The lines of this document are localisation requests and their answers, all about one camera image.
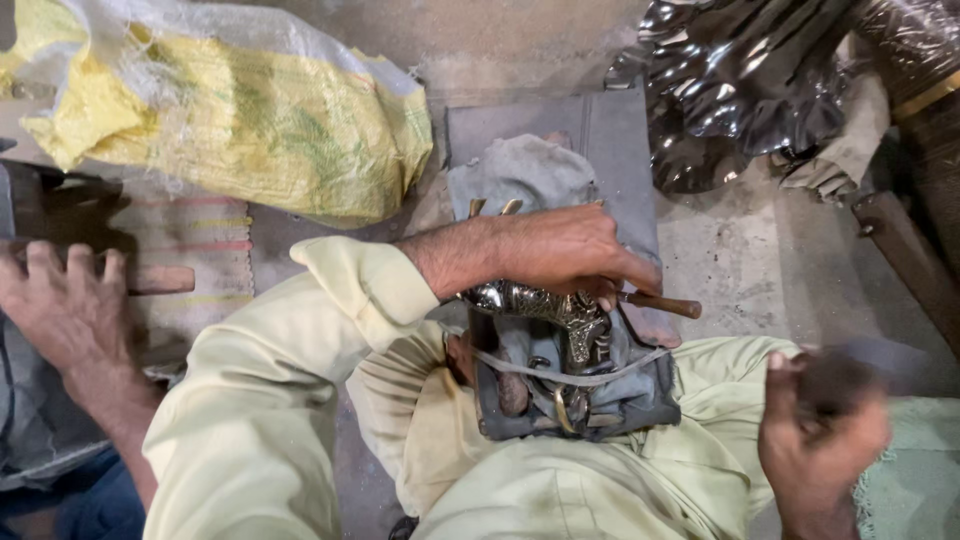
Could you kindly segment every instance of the wooden plank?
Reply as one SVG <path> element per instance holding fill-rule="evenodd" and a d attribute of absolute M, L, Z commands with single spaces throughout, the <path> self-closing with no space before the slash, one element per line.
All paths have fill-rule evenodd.
<path fill-rule="evenodd" d="M 900 200 L 874 193 L 853 205 L 853 215 L 960 358 L 960 285 Z"/>

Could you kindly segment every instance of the yellow sack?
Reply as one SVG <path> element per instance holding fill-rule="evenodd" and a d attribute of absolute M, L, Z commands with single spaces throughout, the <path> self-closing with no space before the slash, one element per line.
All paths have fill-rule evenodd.
<path fill-rule="evenodd" d="M 423 88 L 290 13 L 179 0 L 17 0 L 0 97 L 64 170 L 142 166 L 355 228 L 397 212 L 433 148 Z"/>

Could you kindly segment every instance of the blue jeans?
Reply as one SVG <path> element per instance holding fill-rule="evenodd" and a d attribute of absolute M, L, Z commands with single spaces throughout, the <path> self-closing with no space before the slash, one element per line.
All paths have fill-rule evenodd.
<path fill-rule="evenodd" d="M 58 479 L 50 491 L 18 489 L 0 493 L 0 540 L 17 540 L 8 518 L 60 505 L 58 540 L 133 540 L 143 537 L 147 519 L 133 479 L 113 449 Z"/>

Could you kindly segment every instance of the shirt sleeve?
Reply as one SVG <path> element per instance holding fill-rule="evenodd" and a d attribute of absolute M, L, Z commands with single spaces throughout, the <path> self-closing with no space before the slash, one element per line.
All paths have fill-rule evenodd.
<path fill-rule="evenodd" d="M 307 240 L 309 272 L 204 330 L 143 446 L 159 487 L 144 538 L 340 538 L 336 384 L 437 298 L 397 248 Z"/>

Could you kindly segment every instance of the dusty floor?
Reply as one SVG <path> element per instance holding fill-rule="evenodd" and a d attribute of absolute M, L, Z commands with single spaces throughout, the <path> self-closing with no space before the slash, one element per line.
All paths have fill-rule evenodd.
<path fill-rule="evenodd" d="M 5 3 L 0 0 L 0 7 Z M 647 5 L 645 0 L 243 3 L 269 3 L 368 54 L 384 54 L 403 67 L 419 65 L 439 141 L 446 106 L 598 88 Z M 0 25 L 4 20 L 0 16 Z M 432 171 L 440 165 L 440 146 Z M 424 177 L 400 216 L 349 235 L 399 238 L 431 179 L 432 174 Z M 829 343 L 886 337 L 938 361 L 954 361 L 873 242 L 857 237 L 849 208 L 819 204 L 805 192 L 779 191 L 759 176 L 746 175 L 704 195 L 659 196 L 657 215 L 666 293 L 700 300 L 705 308 L 700 321 L 678 321 L 685 339 L 769 334 Z M 294 242 L 337 233 L 257 205 L 251 206 L 251 216 L 257 292 L 301 270 L 286 255 Z M 336 445 L 344 537 L 386 538 L 402 512 L 393 483 L 360 439 L 346 392 L 340 394 Z M 776 513 L 767 512 L 753 532 L 754 538 L 779 537 Z"/>

